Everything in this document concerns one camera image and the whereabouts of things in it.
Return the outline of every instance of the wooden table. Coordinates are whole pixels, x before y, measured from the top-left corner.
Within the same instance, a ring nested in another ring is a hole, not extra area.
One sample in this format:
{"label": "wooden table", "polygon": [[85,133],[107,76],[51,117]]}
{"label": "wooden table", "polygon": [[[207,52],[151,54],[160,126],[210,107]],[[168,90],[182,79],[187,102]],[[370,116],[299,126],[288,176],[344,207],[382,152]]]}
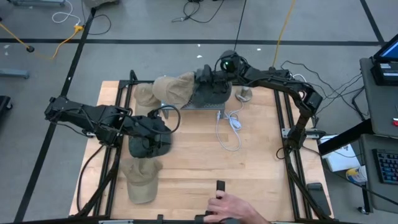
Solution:
{"label": "wooden table", "polygon": [[[113,105],[117,89],[118,82],[103,82],[98,105]],[[275,156],[282,147],[282,141],[274,92],[261,87],[252,89],[252,92],[252,100],[245,103],[244,109],[239,112],[239,120],[243,125],[239,131],[242,140],[239,151],[227,151],[218,142],[215,134],[216,111],[181,111],[181,125],[173,133],[172,149],[168,154],[158,157],[164,168],[159,173],[156,199],[143,205],[133,204],[127,195],[126,178],[119,171],[111,218],[156,219],[158,214],[163,214],[165,219],[193,220],[195,215],[204,214],[208,199],[215,196],[216,180],[224,180],[228,193],[250,202],[266,219],[294,221],[285,164]],[[282,94],[281,100],[285,109]],[[135,102],[132,97],[132,109]],[[226,111],[240,107],[240,102],[234,96],[226,103]],[[292,111],[296,120],[299,111],[293,103]],[[176,120],[176,112],[170,112],[165,122],[173,129]],[[284,121],[288,127],[285,111]],[[237,145],[238,140],[227,120],[220,121],[219,133],[227,146]],[[97,139],[88,140],[82,165],[99,146]],[[318,150],[314,140],[306,140],[304,146]],[[124,137],[122,159],[130,157],[127,147],[127,137]],[[307,183],[321,182],[331,207],[319,156],[303,149],[300,152]],[[98,186],[103,156],[104,149],[89,163],[83,175],[82,206]],[[304,218],[302,196],[297,188],[296,191],[300,216]],[[104,202],[100,213],[104,213]],[[75,213],[76,193],[70,209],[70,214]]]}

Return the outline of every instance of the cap brim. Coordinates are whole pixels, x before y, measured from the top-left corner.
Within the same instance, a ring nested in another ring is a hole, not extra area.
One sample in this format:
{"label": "cap brim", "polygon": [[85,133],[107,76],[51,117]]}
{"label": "cap brim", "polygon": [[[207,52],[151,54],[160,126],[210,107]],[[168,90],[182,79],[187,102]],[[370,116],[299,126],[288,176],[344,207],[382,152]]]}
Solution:
{"label": "cap brim", "polygon": [[127,182],[127,192],[130,200],[135,204],[147,203],[155,200],[159,178],[155,178],[146,185],[133,185]]}
{"label": "cap brim", "polygon": [[148,113],[151,110],[157,109],[159,107],[160,107],[160,102],[156,103],[154,105],[151,105],[151,106],[141,106],[138,103],[136,103],[136,107],[135,107],[135,110],[134,110],[134,115],[136,115],[136,116],[148,116]]}

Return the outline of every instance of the baseball cap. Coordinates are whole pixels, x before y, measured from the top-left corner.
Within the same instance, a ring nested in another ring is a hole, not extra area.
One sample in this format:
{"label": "baseball cap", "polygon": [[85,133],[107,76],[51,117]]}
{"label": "baseball cap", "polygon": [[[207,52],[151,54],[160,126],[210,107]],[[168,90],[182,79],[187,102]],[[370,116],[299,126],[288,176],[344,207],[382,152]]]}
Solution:
{"label": "baseball cap", "polygon": [[120,161],[120,168],[127,178],[127,192],[133,203],[155,200],[159,183],[158,173],[163,165],[156,159],[129,158]]}
{"label": "baseball cap", "polygon": [[135,115],[147,116],[151,110],[160,107],[161,102],[152,92],[153,84],[140,83],[136,86],[134,97],[136,99]]}
{"label": "baseball cap", "polygon": [[194,72],[187,72],[177,78],[159,77],[154,82],[153,93],[158,100],[181,109],[193,93]]}

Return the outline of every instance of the metal bracket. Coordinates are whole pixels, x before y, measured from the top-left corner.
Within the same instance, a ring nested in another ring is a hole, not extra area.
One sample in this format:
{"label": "metal bracket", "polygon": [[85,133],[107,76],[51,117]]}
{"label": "metal bracket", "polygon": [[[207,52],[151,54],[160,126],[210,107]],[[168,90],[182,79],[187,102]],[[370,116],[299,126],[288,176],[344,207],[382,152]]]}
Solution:
{"label": "metal bracket", "polygon": [[[290,131],[290,128],[282,128],[282,137],[285,139]],[[307,135],[307,139],[320,139],[326,133],[324,131],[319,131],[316,128],[310,128],[305,130],[305,134]]]}

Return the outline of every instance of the floor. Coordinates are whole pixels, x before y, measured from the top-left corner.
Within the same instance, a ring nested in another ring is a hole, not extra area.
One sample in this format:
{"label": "floor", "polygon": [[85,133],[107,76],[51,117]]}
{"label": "floor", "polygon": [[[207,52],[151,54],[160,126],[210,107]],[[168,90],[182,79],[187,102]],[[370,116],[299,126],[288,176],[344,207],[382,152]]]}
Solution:
{"label": "floor", "polygon": [[[83,11],[86,18],[89,16],[90,10],[82,8],[80,0],[70,2],[76,16],[83,20]],[[88,36],[80,32],[61,47],[55,60],[27,53],[0,29],[0,68],[25,69],[30,73],[27,80],[0,78],[0,95],[9,95],[14,103],[14,109],[0,126],[0,223],[13,222],[16,217],[49,128],[44,109],[50,97],[58,96],[62,89],[68,90],[69,99],[94,105],[103,80],[127,79],[131,69],[139,79],[153,80],[161,75],[196,70],[206,63],[213,65],[223,51],[235,47],[240,22],[236,51],[254,67],[267,69],[271,65],[290,0],[251,0],[245,7],[244,0],[226,0],[209,23],[171,22],[182,17],[185,2],[121,0],[118,5],[102,7],[95,15],[106,14],[110,18],[110,31]],[[220,3],[204,0],[195,18],[207,20]],[[285,60],[304,63],[338,88],[359,74],[360,58],[372,56],[381,42],[398,33],[397,8],[395,0],[297,0],[276,67]],[[13,6],[0,1],[2,23],[44,55],[52,55],[57,44],[73,33],[76,19],[71,17],[61,24],[51,20],[53,13],[68,10],[68,4],[66,8],[41,4]],[[108,26],[104,16],[98,17],[90,33],[105,31]],[[302,74],[326,93],[332,92],[303,67],[286,63],[284,68]],[[346,92],[362,84],[359,79]],[[351,101],[353,95],[345,98]],[[357,100],[366,112],[364,93]],[[359,116],[340,98],[319,117],[318,128],[331,134],[360,122]],[[19,220],[68,215],[85,144],[85,138],[69,129],[56,128],[29,206],[24,216],[18,215]],[[360,214],[356,207],[363,204],[361,191],[328,173],[325,175],[336,218],[346,222],[390,223],[398,217],[377,210],[368,216]]]}

